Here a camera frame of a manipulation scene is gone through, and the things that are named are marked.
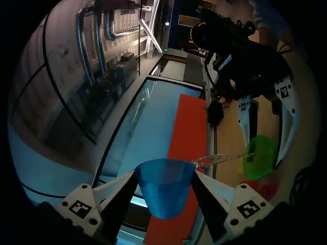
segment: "wall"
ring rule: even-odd
[[[92,183],[92,174],[62,166],[31,149],[10,124],[8,138],[18,177],[30,188],[47,194],[66,196],[81,183]],[[47,198],[30,191],[27,191],[27,195],[36,203],[47,201],[55,205],[60,202],[60,199]]]
[[[47,23],[45,37],[47,57],[52,75],[66,103],[76,94],[77,89],[85,82],[86,78],[77,42],[76,15],[89,2],[91,0],[63,0],[52,9]],[[139,11],[128,14],[121,14],[120,11],[115,11],[115,30],[119,31],[137,26],[138,16]],[[45,19],[32,34],[16,67],[9,97],[9,112],[13,109],[13,103],[16,101],[27,80],[44,63],[42,52],[44,21]],[[84,30],[92,70],[96,71],[99,70],[99,61],[95,50],[93,28],[94,17],[91,14],[85,17]],[[103,36],[106,61],[114,64],[119,60],[122,52],[137,52],[135,47],[137,42],[134,43],[137,39],[138,33],[120,37],[115,41],[108,41]],[[73,110],[72,106],[70,107],[78,118],[75,110]],[[20,100],[16,113],[10,121],[19,119],[23,122],[23,127],[20,129],[13,125],[20,137],[24,138],[27,135],[29,137],[34,135],[33,137],[40,144],[43,144],[47,133],[62,109],[63,106],[52,88],[46,69],[43,68],[28,86]],[[28,131],[32,134],[22,133],[22,131]],[[52,156],[44,154],[46,151],[42,149],[40,144],[29,146],[38,153],[53,159]]]

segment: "fluorescent light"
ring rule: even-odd
[[[157,69],[158,69],[158,66],[156,66],[156,68],[151,72],[151,75],[153,75]]]
[[[155,28],[155,19],[156,19],[158,6],[159,6],[159,0],[155,0],[153,2],[152,14],[151,14],[151,19],[150,19],[150,24],[149,24],[149,29],[150,29],[151,33],[153,33],[153,30]],[[150,52],[150,38],[149,38],[149,35],[148,35],[148,39],[146,41],[146,52]]]
[[[145,200],[137,196],[133,196],[130,202],[138,206],[148,207]]]
[[[146,25],[146,23],[144,22],[144,20],[138,20],[138,22],[140,23],[140,25],[144,28],[145,32],[147,33],[148,37],[150,37],[150,39],[152,40],[153,44],[156,46],[157,50],[162,53],[162,49],[160,48],[157,40],[155,39],[155,37],[153,36],[153,34],[151,33],[149,27]]]

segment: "cable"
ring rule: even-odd
[[[297,206],[301,199],[303,198],[303,194],[305,192],[306,185],[308,180],[311,177],[311,167],[305,167],[300,170],[294,179],[293,186],[289,195],[289,204],[291,206]]]
[[[41,196],[47,196],[47,197],[52,197],[52,198],[60,198],[60,199],[64,199],[66,197],[66,196],[57,196],[57,195],[46,194],[46,193],[43,193],[43,192],[38,192],[38,191],[28,187],[27,185],[25,185],[23,182],[20,181],[20,183],[22,184],[22,186],[24,186],[29,191],[34,192],[36,194],[39,194]]]
[[[293,51],[292,49],[287,49],[287,50],[281,51],[280,54],[290,53],[292,51]]]
[[[284,43],[284,44],[279,48],[278,52],[280,52],[280,51],[283,49],[283,47],[285,47],[286,45],[288,45],[288,43]]]

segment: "person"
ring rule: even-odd
[[[259,43],[277,50],[279,41],[283,41],[309,64],[306,51],[288,22],[275,9],[270,0],[249,0],[253,7],[253,19],[259,30]]]
[[[259,30],[259,43],[277,49],[281,33],[288,27],[287,22],[268,0],[249,0],[249,3]]]

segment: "red mat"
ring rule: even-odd
[[[168,158],[196,160],[207,152],[207,115],[205,100],[181,94]],[[176,218],[164,220],[151,216],[144,238],[146,245],[183,245],[188,239],[198,209],[192,187],[183,212]]]

